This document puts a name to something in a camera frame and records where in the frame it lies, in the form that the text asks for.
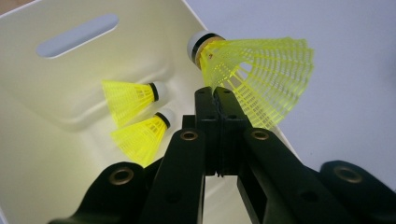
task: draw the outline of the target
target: white background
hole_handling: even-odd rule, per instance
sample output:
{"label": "white background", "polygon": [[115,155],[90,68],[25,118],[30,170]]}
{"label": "white background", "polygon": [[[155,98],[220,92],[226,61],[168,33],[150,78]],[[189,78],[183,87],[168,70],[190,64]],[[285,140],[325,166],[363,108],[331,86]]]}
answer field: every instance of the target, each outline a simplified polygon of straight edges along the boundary
{"label": "white background", "polygon": [[307,39],[314,73],[281,130],[305,165],[349,161],[396,189],[396,1],[187,2],[227,39]]}

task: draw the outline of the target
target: black band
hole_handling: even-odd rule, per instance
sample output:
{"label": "black band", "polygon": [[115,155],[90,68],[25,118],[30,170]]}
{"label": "black band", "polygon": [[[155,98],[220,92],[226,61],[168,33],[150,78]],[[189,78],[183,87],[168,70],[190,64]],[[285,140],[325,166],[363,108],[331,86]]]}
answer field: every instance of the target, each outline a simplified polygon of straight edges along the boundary
{"label": "black band", "polygon": [[160,119],[163,120],[163,122],[166,124],[166,128],[170,128],[171,127],[171,123],[169,122],[169,120],[166,118],[166,116],[164,116],[162,113],[157,112],[155,114],[156,116],[160,117]]}
{"label": "black band", "polygon": [[158,101],[159,96],[158,96],[157,87],[155,87],[154,83],[149,83],[149,85],[152,88],[152,93],[154,94],[154,101]]}
{"label": "black band", "polygon": [[202,36],[202,37],[195,43],[194,47],[192,48],[192,53],[191,53],[191,58],[192,58],[192,61],[193,61],[194,63],[195,63],[195,58],[196,58],[197,51],[198,51],[199,47],[200,47],[208,38],[215,37],[215,36],[219,36],[219,35],[212,34],[212,33],[207,34],[207,35],[204,35],[204,36]]}

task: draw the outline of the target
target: yellow shuttlecock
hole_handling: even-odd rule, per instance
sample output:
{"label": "yellow shuttlecock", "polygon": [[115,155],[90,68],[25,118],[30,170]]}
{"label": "yellow shuttlecock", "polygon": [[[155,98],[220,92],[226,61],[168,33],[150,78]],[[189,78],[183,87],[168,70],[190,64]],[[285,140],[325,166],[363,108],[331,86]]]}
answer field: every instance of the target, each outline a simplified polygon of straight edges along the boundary
{"label": "yellow shuttlecock", "polygon": [[163,135],[174,120],[175,114],[163,108],[151,119],[116,130],[111,137],[131,161],[146,167],[153,162]]}
{"label": "yellow shuttlecock", "polygon": [[166,88],[161,82],[144,85],[103,80],[102,87],[110,114],[119,128],[166,94]]}
{"label": "yellow shuttlecock", "polygon": [[188,44],[206,86],[227,88],[254,127],[271,129],[296,105],[313,70],[304,39],[225,40],[202,31]]}

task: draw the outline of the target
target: metal bolt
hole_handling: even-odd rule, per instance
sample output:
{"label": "metal bolt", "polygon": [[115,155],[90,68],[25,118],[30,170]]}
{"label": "metal bolt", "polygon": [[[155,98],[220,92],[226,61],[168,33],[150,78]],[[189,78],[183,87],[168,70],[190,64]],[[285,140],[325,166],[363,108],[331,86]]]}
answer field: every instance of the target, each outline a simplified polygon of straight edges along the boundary
{"label": "metal bolt", "polygon": [[180,138],[186,141],[192,141],[198,138],[198,133],[186,131],[180,135]]}
{"label": "metal bolt", "polygon": [[351,184],[359,184],[363,180],[363,177],[360,174],[347,166],[336,166],[333,170],[340,179]]}
{"label": "metal bolt", "polygon": [[251,136],[253,136],[257,140],[262,140],[262,141],[267,140],[270,137],[270,135],[268,135],[268,133],[265,133],[265,132],[259,131],[259,130],[253,131],[251,133]]}
{"label": "metal bolt", "polygon": [[128,167],[121,167],[111,173],[108,181],[113,185],[127,184],[134,178],[134,171]]}

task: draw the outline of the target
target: plastic shuttlecock skirt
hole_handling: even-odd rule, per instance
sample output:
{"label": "plastic shuttlecock skirt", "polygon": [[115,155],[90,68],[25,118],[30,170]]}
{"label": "plastic shuttlecock skirt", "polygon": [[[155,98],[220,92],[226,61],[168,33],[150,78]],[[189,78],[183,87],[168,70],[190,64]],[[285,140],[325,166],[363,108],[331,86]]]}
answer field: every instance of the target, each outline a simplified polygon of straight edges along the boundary
{"label": "plastic shuttlecock skirt", "polygon": [[200,57],[206,86],[234,92],[254,127],[271,129],[296,105],[313,70],[303,39],[219,40]]}
{"label": "plastic shuttlecock skirt", "polygon": [[111,137],[131,161],[146,167],[153,162],[166,129],[163,120],[154,116],[116,130]]}
{"label": "plastic shuttlecock skirt", "polygon": [[102,87],[110,114],[119,128],[155,101],[149,84],[104,80]]}

